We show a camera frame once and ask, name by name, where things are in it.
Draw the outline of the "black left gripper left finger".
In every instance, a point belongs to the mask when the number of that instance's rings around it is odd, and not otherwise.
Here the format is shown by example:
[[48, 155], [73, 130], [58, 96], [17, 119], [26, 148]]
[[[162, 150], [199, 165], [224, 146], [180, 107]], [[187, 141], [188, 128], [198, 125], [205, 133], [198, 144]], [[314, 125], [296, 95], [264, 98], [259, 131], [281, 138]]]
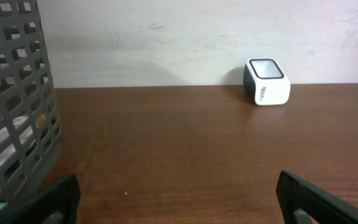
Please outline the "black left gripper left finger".
[[55, 212], [62, 214], [62, 223], [76, 223], [80, 196], [76, 175], [69, 175], [17, 207], [2, 210], [0, 223], [42, 223]]

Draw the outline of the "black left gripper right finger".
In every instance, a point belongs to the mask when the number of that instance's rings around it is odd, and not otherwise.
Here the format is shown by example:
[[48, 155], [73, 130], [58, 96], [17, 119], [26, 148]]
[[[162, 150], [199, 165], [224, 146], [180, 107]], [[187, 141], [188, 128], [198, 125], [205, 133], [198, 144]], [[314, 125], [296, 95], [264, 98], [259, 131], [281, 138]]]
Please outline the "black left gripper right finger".
[[287, 170], [276, 195], [285, 223], [357, 223], [358, 208]]

